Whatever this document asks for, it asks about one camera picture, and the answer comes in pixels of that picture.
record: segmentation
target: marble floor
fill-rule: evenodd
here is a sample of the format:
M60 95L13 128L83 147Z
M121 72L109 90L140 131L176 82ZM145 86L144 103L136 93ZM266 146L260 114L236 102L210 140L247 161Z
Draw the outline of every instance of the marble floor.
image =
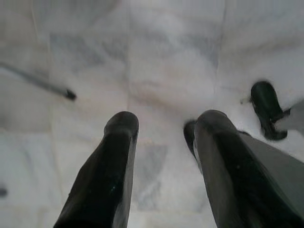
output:
M302 0L2 0L0 61L78 99L0 69L0 228L52 227L103 127L140 122L129 228L215 228L182 127L208 109L267 142L249 95L270 80L283 108L304 97ZM267 142L304 161L304 138Z

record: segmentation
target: black shoe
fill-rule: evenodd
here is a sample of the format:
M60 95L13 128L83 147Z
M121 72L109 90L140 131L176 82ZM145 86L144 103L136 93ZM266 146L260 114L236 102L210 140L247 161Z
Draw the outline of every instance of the black shoe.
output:
M287 131L277 131L274 123L283 118L284 113L277 100L276 91L267 81L255 83L251 88L251 102L260 120L265 138L279 141L287 137Z
M195 120L190 120L186 122L184 125L184 137L186 140L186 143L188 145L188 148L192 155L194 155L194 149L193 149L193 142L194 142L194 127L195 127L196 121Z

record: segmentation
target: shoe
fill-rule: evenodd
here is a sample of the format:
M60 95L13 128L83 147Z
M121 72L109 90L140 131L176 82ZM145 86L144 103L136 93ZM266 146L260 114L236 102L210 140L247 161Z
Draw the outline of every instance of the shoe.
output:
M195 124L196 124L196 120L190 120L190 121L186 122L186 124L184 125L184 137L185 137L186 143L188 145L188 148L194 157L195 157L195 155L194 155L194 149L193 149L193 142L194 142Z
M288 113L282 111L273 86L267 81L255 83L251 88L251 102L265 138L272 141L286 138L287 131L277 131L274 127L275 122Z

